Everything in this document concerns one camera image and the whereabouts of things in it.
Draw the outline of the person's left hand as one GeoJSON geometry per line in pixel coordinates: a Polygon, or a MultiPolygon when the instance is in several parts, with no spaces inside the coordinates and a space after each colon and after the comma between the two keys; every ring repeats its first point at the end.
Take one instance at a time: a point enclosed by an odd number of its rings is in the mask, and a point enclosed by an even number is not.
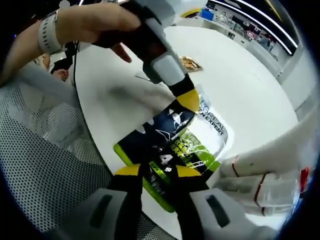
{"type": "Polygon", "coordinates": [[[139,18],[118,3],[100,2],[58,11],[55,34],[59,44],[94,43],[102,32],[130,32],[141,25],[139,18]]]}

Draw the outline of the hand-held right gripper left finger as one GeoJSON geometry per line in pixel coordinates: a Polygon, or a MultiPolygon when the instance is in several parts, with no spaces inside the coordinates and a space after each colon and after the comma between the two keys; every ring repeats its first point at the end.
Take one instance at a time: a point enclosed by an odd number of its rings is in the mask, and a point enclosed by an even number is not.
{"type": "Polygon", "coordinates": [[[99,189],[83,203],[83,240],[135,240],[142,211],[142,164],[118,170],[109,189],[99,189]]]}

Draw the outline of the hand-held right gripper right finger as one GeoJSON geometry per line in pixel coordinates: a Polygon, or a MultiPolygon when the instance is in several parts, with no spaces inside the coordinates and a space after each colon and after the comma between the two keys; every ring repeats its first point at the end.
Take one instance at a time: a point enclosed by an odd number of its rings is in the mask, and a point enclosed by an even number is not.
{"type": "Polygon", "coordinates": [[[241,206],[217,188],[208,188],[194,168],[177,165],[174,208],[184,240],[245,240],[247,219],[241,206]]]}

